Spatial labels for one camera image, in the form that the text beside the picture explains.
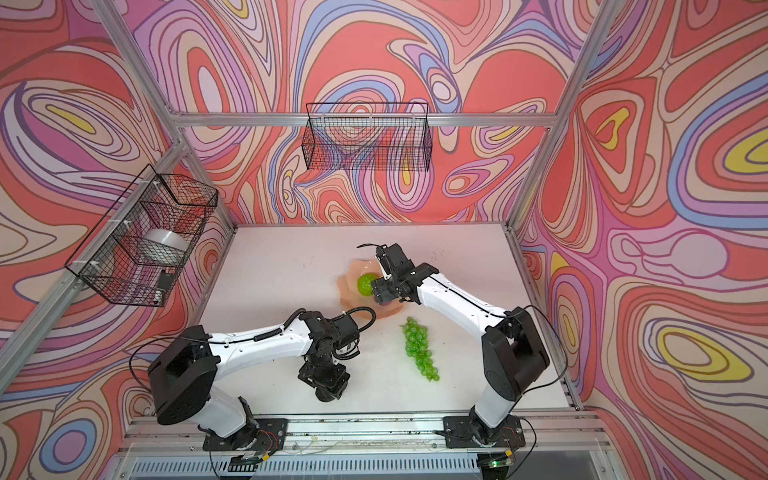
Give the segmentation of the green bumpy custard apple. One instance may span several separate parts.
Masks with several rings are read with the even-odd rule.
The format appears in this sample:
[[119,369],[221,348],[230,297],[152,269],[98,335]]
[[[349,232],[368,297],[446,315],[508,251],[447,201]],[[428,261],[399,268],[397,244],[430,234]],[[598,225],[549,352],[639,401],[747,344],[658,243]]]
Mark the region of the green bumpy custard apple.
[[379,279],[375,273],[365,273],[357,280],[358,293],[363,297],[372,297],[374,295],[373,283]]

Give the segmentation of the pink wavy fruit bowl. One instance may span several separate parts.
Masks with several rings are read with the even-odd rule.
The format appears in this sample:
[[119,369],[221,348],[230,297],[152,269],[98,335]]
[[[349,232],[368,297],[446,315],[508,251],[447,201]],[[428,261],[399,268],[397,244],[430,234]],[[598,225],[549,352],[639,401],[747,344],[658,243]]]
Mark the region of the pink wavy fruit bowl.
[[338,278],[340,304],[344,310],[353,307],[369,307],[378,318],[394,316],[404,309],[404,304],[392,301],[378,304],[374,298],[372,282],[383,276],[379,263],[373,260],[353,260],[347,272]]

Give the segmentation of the green fake grape bunch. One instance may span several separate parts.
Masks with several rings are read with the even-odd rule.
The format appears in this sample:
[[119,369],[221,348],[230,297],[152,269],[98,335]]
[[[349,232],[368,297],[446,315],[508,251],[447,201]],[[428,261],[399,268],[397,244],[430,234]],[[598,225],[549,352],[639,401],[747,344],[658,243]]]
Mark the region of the green fake grape bunch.
[[427,381],[438,382],[440,375],[429,347],[428,328],[415,318],[408,317],[401,329],[405,338],[406,355],[413,360],[419,373]]

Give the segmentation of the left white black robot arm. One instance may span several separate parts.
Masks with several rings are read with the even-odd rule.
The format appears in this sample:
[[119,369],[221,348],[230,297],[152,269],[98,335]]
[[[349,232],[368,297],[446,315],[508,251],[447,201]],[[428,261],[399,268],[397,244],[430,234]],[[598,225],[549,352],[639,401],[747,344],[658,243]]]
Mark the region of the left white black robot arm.
[[281,324],[244,332],[213,334],[200,325],[189,327],[148,368],[157,423],[191,421],[211,439],[244,449],[257,438],[260,425],[247,400],[225,393],[220,380],[273,360],[301,358],[298,379],[318,400],[338,400],[350,379],[342,351],[359,338],[349,314],[328,319],[303,308]]

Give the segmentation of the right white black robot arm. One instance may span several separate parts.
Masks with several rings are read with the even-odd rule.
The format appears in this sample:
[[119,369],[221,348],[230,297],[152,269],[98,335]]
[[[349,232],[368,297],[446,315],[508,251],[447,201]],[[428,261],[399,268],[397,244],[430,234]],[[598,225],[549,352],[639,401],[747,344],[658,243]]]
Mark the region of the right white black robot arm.
[[414,264],[397,243],[374,248],[383,272],[372,282],[378,304],[399,301],[425,306],[480,344],[486,387],[467,415],[444,419],[446,443],[451,448],[495,444],[512,419],[511,411],[551,363],[532,315],[522,307],[506,310],[481,300],[431,264]]

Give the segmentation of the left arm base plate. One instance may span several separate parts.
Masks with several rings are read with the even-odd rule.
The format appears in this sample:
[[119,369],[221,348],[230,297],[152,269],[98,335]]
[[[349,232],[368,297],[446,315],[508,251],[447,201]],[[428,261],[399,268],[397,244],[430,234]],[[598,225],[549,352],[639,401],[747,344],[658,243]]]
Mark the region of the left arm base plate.
[[283,449],[287,427],[287,418],[261,418],[247,420],[244,427],[226,438],[209,430],[206,433],[203,450],[207,452],[252,451],[273,454]]

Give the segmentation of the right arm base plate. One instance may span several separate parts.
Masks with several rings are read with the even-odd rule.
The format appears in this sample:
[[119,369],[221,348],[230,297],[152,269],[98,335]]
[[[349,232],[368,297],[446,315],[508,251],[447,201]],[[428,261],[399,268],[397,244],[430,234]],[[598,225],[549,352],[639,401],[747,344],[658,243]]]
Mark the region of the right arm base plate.
[[516,451],[526,445],[521,418],[507,415],[502,422],[489,427],[474,415],[446,416],[436,434],[445,439],[449,449],[505,448]]

